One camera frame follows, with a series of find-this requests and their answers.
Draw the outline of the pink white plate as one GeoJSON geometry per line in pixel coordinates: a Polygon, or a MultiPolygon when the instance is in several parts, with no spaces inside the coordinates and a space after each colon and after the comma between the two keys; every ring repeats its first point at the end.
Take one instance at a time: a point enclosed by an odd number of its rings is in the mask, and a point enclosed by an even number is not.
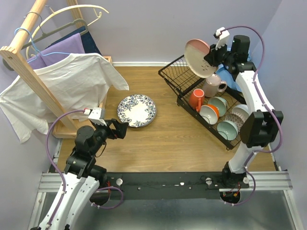
{"type": "Polygon", "coordinates": [[[208,78],[218,67],[210,66],[204,57],[209,54],[209,45],[200,39],[191,39],[185,45],[184,57],[187,65],[200,78],[208,78]]]}

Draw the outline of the blue white floral plate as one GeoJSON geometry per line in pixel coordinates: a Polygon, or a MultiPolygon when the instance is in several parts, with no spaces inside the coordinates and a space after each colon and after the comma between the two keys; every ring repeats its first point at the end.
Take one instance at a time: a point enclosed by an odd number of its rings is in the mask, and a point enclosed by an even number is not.
{"type": "Polygon", "coordinates": [[[129,127],[138,128],[150,124],[157,113],[154,101],[144,94],[125,97],[118,105],[117,115],[121,122],[128,122],[129,127]]]}

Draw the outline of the orange mug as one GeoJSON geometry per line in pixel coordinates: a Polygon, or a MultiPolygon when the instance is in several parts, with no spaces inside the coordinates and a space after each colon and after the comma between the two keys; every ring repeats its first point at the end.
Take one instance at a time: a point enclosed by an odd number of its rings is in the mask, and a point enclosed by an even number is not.
{"type": "Polygon", "coordinates": [[[204,102],[204,96],[205,94],[202,89],[194,89],[189,98],[189,105],[199,112],[204,102]]]}

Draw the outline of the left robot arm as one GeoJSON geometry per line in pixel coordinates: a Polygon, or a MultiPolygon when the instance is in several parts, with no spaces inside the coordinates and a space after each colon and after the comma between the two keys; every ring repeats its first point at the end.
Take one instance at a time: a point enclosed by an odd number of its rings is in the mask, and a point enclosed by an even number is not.
{"type": "Polygon", "coordinates": [[[78,129],[75,146],[67,158],[57,195],[37,230],[71,230],[85,205],[96,191],[123,192],[110,186],[106,169],[96,165],[96,153],[106,145],[107,139],[123,139],[129,124],[116,119],[93,122],[78,129]]]}

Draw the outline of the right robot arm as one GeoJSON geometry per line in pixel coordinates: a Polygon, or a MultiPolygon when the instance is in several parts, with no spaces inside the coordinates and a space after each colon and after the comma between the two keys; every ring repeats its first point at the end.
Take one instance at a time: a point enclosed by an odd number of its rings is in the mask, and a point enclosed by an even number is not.
{"type": "Polygon", "coordinates": [[[283,114],[270,104],[260,86],[258,69],[248,60],[250,38],[227,32],[217,43],[186,43],[182,56],[159,70],[177,95],[177,104],[197,119],[227,148],[238,149],[218,173],[227,188],[248,182],[248,166],[256,154],[281,134],[283,114]]]}

